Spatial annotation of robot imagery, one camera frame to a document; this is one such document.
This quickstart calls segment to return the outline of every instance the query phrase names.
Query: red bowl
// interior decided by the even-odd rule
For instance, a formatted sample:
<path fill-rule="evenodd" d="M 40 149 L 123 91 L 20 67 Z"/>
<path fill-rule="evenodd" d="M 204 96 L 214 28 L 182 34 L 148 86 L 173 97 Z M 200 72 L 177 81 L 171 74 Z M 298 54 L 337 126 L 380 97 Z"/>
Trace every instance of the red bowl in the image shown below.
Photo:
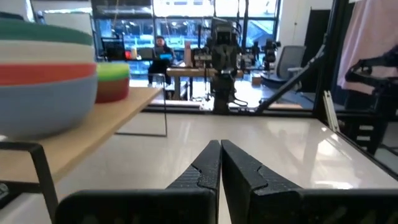
<path fill-rule="evenodd" d="M 125 99 L 129 94 L 129 78 L 98 82 L 95 103 L 109 103 Z"/>
<path fill-rule="evenodd" d="M 0 85 L 31 85 L 62 82 L 78 78 L 86 78 L 92 76 L 95 71 L 95 63 L 0 65 Z"/>

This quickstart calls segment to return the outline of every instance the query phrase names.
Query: stacked bowls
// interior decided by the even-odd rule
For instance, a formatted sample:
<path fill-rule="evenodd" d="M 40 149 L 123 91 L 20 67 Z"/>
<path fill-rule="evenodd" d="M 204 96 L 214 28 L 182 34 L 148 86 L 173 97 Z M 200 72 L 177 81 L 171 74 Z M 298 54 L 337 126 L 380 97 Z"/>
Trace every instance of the stacked bowls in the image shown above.
<path fill-rule="evenodd" d="M 98 79 L 86 33 L 0 19 L 0 135 L 42 138 L 78 125 Z"/>
<path fill-rule="evenodd" d="M 122 100 L 129 94 L 130 68 L 126 63 L 99 63 L 97 103 Z"/>

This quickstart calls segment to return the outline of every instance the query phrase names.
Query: person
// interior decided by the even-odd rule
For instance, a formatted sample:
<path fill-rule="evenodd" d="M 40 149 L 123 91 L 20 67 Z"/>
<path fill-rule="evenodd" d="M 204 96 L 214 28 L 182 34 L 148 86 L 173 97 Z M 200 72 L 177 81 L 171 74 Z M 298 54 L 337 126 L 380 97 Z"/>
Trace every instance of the person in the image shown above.
<path fill-rule="evenodd" d="M 156 48 L 155 48 L 155 60 L 148 68 L 148 73 L 162 73 L 165 75 L 165 82 L 166 84 L 170 85 L 172 83 L 172 79 L 167 75 L 167 68 L 171 66 L 173 61 L 175 60 L 175 54 L 173 49 L 167 46 L 164 37 L 157 36 L 156 37 Z M 170 59 L 160 59 L 159 54 L 171 54 L 172 58 Z M 154 77 L 148 75 L 148 82 L 149 85 L 152 85 Z"/>

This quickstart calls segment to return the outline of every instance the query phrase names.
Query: curtain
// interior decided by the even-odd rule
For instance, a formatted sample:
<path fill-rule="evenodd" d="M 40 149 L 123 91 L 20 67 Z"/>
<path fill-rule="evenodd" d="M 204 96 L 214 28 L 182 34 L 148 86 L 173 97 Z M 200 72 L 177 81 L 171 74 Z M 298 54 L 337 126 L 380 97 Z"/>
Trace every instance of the curtain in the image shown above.
<path fill-rule="evenodd" d="M 373 87 L 345 81 L 359 59 L 378 57 L 398 44 L 398 0 L 362 0 L 355 4 L 341 54 L 338 85 L 371 94 Z M 398 76 L 396 68 L 374 67 L 376 77 Z"/>

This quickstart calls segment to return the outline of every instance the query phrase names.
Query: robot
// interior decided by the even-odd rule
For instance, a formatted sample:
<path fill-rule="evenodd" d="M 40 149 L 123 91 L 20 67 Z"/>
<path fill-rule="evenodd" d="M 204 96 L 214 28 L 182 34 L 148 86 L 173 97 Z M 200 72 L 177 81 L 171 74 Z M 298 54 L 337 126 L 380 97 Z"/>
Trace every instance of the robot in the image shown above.
<path fill-rule="evenodd" d="M 223 19 L 213 18 L 211 24 L 211 64 L 217 70 L 211 82 L 215 96 L 213 112 L 226 114 L 229 112 L 228 103 L 235 99 L 239 32 L 231 22 Z"/>

